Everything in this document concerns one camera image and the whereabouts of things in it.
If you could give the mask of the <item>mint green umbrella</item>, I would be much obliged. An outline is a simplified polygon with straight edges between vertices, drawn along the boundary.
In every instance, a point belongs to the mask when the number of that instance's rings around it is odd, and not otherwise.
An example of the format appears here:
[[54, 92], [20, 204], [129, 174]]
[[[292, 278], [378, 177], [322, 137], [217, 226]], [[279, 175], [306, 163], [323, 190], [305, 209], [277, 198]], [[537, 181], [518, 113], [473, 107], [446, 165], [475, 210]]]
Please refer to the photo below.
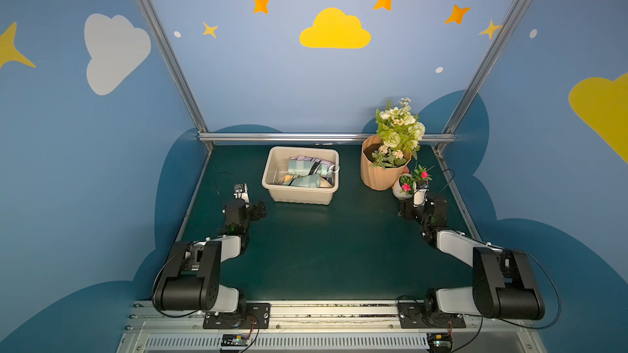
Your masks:
[[332, 188], [327, 179], [320, 175], [294, 176], [284, 183], [284, 186], [294, 186], [302, 188]]
[[337, 164], [327, 164], [318, 160], [289, 160], [287, 173], [291, 176], [333, 176], [338, 173]]

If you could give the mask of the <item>lilac purple umbrella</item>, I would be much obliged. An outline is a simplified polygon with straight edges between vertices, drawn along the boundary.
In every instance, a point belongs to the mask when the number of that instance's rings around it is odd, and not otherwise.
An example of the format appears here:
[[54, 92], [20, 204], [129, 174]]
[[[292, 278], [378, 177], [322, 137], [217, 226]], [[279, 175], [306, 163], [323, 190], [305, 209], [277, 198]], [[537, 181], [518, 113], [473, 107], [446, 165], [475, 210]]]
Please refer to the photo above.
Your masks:
[[292, 157], [292, 160], [300, 160], [300, 161], [310, 161], [313, 163], [320, 163], [321, 165], [325, 165], [328, 168], [332, 167], [333, 165], [335, 165], [334, 162], [329, 161], [329, 160], [324, 160], [321, 158], [317, 158], [317, 157], [310, 157], [310, 156], [306, 156], [306, 155], [298, 155], [296, 157]]

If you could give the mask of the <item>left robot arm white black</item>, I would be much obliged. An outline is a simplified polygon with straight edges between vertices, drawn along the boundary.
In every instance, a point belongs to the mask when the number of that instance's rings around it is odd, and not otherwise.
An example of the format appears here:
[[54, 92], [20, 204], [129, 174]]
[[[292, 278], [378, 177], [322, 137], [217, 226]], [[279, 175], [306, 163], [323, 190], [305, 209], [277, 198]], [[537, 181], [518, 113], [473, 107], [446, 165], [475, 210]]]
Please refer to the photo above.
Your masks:
[[178, 241], [155, 278], [151, 300], [155, 310], [169, 318], [205, 313], [204, 328], [261, 328], [245, 294], [220, 284], [222, 263], [238, 258], [250, 242], [250, 226], [266, 217], [263, 201], [230, 201], [224, 209], [219, 236], [201, 241]]

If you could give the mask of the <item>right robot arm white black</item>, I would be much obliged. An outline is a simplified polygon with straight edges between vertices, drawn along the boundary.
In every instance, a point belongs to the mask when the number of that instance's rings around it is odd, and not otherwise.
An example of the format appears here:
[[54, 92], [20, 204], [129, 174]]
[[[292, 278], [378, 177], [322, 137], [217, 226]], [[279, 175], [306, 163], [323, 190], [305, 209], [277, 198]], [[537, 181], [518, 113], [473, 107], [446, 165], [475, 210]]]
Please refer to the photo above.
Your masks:
[[426, 243], [466, 264], [472, 284], [463, 288], [429, 289], [415, 305], [430, 328], [461, 327], [464, 315], [502, 320], [541, 320], [546, 308], [541, 290], [525, 252], [476, 240], [447, 225], [446, 202], [427, 198], [422, 204], [399, 201], [398, 214], [419, 223]]

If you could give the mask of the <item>small white pot pink flowers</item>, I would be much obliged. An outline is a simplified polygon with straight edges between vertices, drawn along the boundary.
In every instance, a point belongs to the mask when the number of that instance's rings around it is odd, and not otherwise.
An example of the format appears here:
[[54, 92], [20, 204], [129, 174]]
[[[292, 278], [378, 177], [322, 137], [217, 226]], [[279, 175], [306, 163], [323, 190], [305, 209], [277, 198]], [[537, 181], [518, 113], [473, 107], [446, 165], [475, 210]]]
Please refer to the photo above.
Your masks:
[[392, 186], [392, 194], [400, 200], [411, 199], [417, 191], [428, 189], [432, 180], [429, 169], [417, 163], [414, 169], [402, 173], [397, 179]]

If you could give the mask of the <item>terracotta pot with white flowers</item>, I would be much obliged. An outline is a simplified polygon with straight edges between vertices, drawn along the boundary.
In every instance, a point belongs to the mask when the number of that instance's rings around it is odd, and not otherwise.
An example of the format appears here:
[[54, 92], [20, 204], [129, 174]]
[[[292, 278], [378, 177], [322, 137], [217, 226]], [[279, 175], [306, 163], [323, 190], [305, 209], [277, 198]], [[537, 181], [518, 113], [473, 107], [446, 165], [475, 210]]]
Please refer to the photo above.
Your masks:
[[361, 147], [361, 179], [374, 191], [393, 187], [420, 150], [426, 127], [412, 113], [410, 103], [404, 97], [397, 105], [389, 101], [375, 112], [376, 133]]

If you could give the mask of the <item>circuit board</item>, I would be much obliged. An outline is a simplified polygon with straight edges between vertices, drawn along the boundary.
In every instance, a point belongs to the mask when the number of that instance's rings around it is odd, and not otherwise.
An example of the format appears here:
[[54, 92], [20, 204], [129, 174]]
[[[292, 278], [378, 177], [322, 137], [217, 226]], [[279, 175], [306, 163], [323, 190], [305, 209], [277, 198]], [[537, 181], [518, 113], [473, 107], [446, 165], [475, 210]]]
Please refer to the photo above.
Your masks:
[[252, 340], [243, 334], [224, 334], [221, 337], [220, 348], [222, 349], [245, 349]]
[[449, 333], [429, 333], [427, 335], [429, 353], [451, 353], [452, 337]]

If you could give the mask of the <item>right circuit board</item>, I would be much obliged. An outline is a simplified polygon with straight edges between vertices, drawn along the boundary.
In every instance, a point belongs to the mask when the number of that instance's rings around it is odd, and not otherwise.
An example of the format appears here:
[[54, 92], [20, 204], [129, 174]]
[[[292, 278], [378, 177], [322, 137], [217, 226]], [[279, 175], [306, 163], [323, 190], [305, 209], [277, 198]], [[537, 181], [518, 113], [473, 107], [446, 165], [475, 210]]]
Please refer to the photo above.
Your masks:
[[429, 333], [427, 335], [429, 353], [451, 353], [452, 337], [449, 333]]

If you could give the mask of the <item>aluminium frame back bar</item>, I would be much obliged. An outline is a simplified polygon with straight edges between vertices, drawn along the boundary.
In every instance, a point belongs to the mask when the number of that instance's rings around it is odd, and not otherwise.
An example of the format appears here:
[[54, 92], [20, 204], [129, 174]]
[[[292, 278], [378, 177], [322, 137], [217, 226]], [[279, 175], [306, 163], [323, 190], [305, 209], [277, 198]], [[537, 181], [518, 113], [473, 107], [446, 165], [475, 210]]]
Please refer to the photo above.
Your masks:
[[202, 142], [363, 142], [369, 133], [271, 133], [271, 132], [200, 132]]

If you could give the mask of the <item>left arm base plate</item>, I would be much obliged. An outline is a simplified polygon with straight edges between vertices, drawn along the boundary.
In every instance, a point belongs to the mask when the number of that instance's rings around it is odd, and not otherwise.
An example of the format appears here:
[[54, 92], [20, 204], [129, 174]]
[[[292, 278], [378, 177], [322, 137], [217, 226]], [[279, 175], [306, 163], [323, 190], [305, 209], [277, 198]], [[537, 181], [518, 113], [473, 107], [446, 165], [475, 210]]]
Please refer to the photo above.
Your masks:
[[266, 302], [244, 302], [235, 312], [209, 312], [204, 317], [203, 329], [268, 329], [271, 304]]

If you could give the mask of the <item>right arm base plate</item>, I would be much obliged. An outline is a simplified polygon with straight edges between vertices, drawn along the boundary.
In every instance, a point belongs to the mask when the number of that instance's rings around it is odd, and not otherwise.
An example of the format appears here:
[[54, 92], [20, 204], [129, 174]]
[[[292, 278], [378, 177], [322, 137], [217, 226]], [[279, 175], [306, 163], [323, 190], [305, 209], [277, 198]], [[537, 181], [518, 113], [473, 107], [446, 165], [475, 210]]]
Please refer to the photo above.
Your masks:
[[399, 321], [402, 328], [465, 328], [461, 315], [445, 313], [434, 304], [402, 301], [397, 304]]

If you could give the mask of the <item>aluminium mounting rail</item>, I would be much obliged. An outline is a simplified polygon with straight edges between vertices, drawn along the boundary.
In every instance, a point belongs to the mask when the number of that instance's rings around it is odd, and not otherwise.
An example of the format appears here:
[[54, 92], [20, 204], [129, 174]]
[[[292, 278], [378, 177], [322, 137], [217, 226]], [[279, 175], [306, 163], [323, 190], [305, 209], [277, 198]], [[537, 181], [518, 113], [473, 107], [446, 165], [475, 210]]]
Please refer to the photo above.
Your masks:
[[[397, 304], [412, 299], [266, 301], [268, 329], [203, 329], [205, 313], [160, 315], [134, 304], [120, 352], [428, 352], [429, 333], [449, 333], [452, 352], [543, 352], [539, 334], [522, 321], [508, 324], [464, 315], [465, 328], [402, 328]], [[224, 334], [243, 334], [245, 349], [220, 348]]]

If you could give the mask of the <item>aluminium frame right post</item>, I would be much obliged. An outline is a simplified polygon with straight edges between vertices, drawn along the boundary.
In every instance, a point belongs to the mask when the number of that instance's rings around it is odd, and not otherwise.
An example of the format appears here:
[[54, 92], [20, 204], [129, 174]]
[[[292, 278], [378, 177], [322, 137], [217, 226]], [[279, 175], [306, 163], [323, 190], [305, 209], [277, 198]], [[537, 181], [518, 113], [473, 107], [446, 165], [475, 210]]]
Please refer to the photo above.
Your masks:
[[479, 94], [482, 85], [485, 83], [488, 75], [492, 71], [492, 68], [497, 63], [500, 54], [502, 54], [510, 37], [515, 32], [518, 24], [523, 18], [526, 10], [530, 6], [533, 0], [513, 0], [504, 19], [502, 20], [502, 27], [497, 32], [497, 36], [492, 39], [489, 47], [482, 58], [473, 78], [471, 78], [469, 85], [464, 90], [461, 99], [453, 109], [450, 118], [446, 122], [443, 128], [439, 141], [435, 143], [435, 152], [441, 156], [446, 146], [455, 142], [456, 129], [464, 119], [467, 111], [472, 105], [474, 99]]

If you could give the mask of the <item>aluminium frame post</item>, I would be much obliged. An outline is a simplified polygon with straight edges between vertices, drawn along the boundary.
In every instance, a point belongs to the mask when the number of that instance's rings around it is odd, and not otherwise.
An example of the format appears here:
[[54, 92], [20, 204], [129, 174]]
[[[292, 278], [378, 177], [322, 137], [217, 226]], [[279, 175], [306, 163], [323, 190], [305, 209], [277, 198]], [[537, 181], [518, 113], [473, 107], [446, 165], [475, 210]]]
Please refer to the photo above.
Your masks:
[[504, 19], [502, 20], [502, 27], [497, 32], [497, 36], [492, 39], [489, 47], [482, 58], [473, 78], [471, 78], [469, 85], [464, 90], [461, 99], [453, 109], [450, 118], [446, 122], [443, 128], [439, 141], [435, 143], [435, 152], [441, 156], [446, 146], [455, 142], [456, 129], [464, 119], [467, 111], [472, 105], [474, 99], [479, 94], [482, 85], [485, 83], [488, 75], [492, 71], [492, 68], [497, 63], [500, 54], [502, 54], [510, 37], [515, 32], [518, 24], [523, 18], [526, 10], [530, 6], [533, 0], [513, 0]]
[[181, 67], [176, 57], [172, 44], [168, 40], [168, 35], [166, 34], [165, 28], [158, 16], [155, 5], [152, 3], [152, 0], [135, 1], [147, 23], [150, 33], [155, 40], [163, 59], [165, 60], [168, 71], [173, 78], [173, 81], [184, 101], [184, 104], [191, 116], [191, 119], [196, 126], [198, 139], [201, 143], [205, 145], [208, 152], [211, 153], [214, 148], [214, 143], [211, 141], [201, 140], [201, 135], [208, 132], [209, 129], [204, 120], [203, 114], [201, 114], [201, 109], [199, 108], [198, 102], [196, 101], [196, 97], [191, 90], [186, 76], [183, 73], [183, 68]]

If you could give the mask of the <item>aluminium frame left post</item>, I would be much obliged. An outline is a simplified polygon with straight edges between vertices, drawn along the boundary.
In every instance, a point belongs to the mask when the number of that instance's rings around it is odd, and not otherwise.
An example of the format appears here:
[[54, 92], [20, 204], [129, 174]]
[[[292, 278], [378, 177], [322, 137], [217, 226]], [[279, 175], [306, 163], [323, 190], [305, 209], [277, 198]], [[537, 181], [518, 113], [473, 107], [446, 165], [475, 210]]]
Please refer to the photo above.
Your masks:
[[155, 40], [163, 59], [165, 60], [168, 71], [173, 78], [173, 81], [184, 101], [184, 104], [191, 116], [191, 119], [196, 126], [198, 139], [201, 143], [205, 145], [208, 152], [211, 153], [214, 148], [214, 143], [211, 141], [201, 140], [201, 135], [208, 132], [209, 129], [204, 120], [203, 114], [201, 114], [201, 109], [199, 108], [198, 102], [196, 101], [196, 97], [191, 90], [186, 76], [183, 73], [183, 68], [181, 67], [176, 57], [172, 44], [168, 40], [168, 35], [166, 34], [165, 28], [158, 16], [155, 5], [152, 3], [152, 0], [135, 1], [147, 23], [150, 33]]

